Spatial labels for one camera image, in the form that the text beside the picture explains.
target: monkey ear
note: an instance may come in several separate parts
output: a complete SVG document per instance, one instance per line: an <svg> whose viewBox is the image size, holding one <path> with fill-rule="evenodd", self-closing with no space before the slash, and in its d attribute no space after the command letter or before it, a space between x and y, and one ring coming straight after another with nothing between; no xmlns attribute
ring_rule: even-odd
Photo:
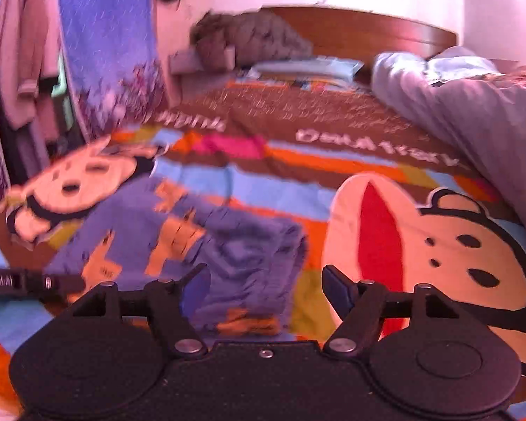
<svg viewBox="0 0 526 421"><path fill-rule="evenodd" d="M431 198L434 208L450 209L455 211L469 211L476 214L487 215L485 208L474 199L456 193L451 189L439 189Z"/></svg>
<svg viewBox="0 0 526 421"><path fill-rule="evenodd" d="M8 227L25 243L38 243L51 231L51 222L40 218L27 207L27 204L12 211L8 218Z"/></svg>

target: bedspread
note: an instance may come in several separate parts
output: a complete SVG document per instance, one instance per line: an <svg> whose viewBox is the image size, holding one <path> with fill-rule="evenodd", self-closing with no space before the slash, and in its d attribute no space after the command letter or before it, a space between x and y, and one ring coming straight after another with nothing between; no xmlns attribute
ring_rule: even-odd
<svg viewBox="0 0 526 421"><path fill-rule="evenodd" d="M239 80L119 130L106 144L84 147L12 189L0 212L0 265L62 271L51 262L86 219L122 186L153 176L213 205L303 230L308 250L288 328L265 339L327 339L339 319L321 292L321 268L335 264L353 280L392 290L434 284L508 342L526 374L522 224L460 152L372 95ZM181 197L167 196L169 209ZM190 218L195 207L182 212ZM160 231L158 242L175 231L168 236ZM84 276L96 283L119 273ZM232 332L254 337L259 323L236 307L227 307ZM9 357L58 308L0 301L0 408L7 413L19 409ZM405 325L387 321L383 334Z"/></svg>

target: pillow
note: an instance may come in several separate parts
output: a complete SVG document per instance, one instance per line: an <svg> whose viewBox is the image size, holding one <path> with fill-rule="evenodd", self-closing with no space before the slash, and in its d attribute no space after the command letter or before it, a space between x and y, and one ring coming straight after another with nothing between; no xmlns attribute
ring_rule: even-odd
<svg viewBox="0 0 526 421"><path fill-rule="evenodd" d="M353 76L362 68L360 60L319 56L310 60L262 61L255 64L250 75L288 74L303 77L326 77L353 81Z"/></svg>
<svg viewBox="0 0 526 421"><path fill-rule="evenodd" d="M454 46L427 62L425 75L430 84L484 74L500 74L495 64L475 55L471 50Z"/></svg>

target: bed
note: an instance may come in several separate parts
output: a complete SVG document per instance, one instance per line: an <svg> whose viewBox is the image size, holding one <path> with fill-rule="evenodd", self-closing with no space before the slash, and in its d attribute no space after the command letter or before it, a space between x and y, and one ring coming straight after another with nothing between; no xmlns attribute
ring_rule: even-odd
<svg viewBox="0 0 526 421"><path fill-rule="evenodd" d="M319 7L266 9L311 40L316 54L362 60L356 80L363 84L370 81L378 53L404 50L430 58L457 43L455 33L385 15ZM132 270L122 259L132 239L127 237L123 246L117 239L132 234L146 213L137 212L140 201L127 200L129 191L137 195L131 198L144 198L139 208L149 204L147 213L156 220L172 211L181 228L190 231L178 253L159 248L157 237L141 241L144 258L136 264L146 269L140 269L138 280L127 276ZM187 198L194 199L193 205L183 205ZM220 213L247 227L207 225L208 216ZM157 226L159 236L176 233L169 218ZM268 236L269 229L272 239L280 235L273 250L257 245L254 250L252 241L246 243L244 235ZM222 240L231 235L236 240L226 247ZM247 308L248 301L238 300L237 293L233 303L207 311L220 319L212 327L211 320L198 320L205 337L323 342L338 318L321 292L321 268L335 264L354 280L374 279L391 289L412 291L416 283L433 283L511 344L526 374L522 224L461 153L387 109L364 88L332 89L311 78L302 84L230 81L69 155L13 188L0 210L0 265L52 273L79 270L89 287L102 280L136 287L145 274L146 280L175 277L172 271L183 268L167 261L191 263L185 254L199 242L204 248L219 242L217 248L229 251L226 264L218 264L232 267L233 274L246 265L265 264L269 280L280 282L270 296L281 302L269 311L270 301L258 299ZM267 257L271 251L272 258L231 263L240 245L249 246L250 257L262 252ZM285 272L277 274L277 267ZM255 296L253 286L261 276L250 277L235 286ZM8 380L10 355L62 307L0 302L3 412L20 410ZM403 321L387 322L384 334L404 326ZM515 400L525 399L523 379Z"/></svg>

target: gray clothing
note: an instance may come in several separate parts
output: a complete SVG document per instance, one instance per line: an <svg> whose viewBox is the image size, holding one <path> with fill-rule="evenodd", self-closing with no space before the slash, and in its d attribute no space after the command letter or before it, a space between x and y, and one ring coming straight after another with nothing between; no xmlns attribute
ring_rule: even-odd
<svg viewBox="0 0 526 421"><path fill-rule="evenodd" d="M192 40L208 71L226 71L224 50L236 49L236 66L260 61L312 57L312 43L302 38L281 17L259 11L239 15L207 14L192 30Z"/></svg>
<svg viewBox="0 0 526 421"><path fill-rule="evenodd" d="M400 115L460 149L526 226L526 72L429 85L409 53L376 57L372 91Z"/></svg>

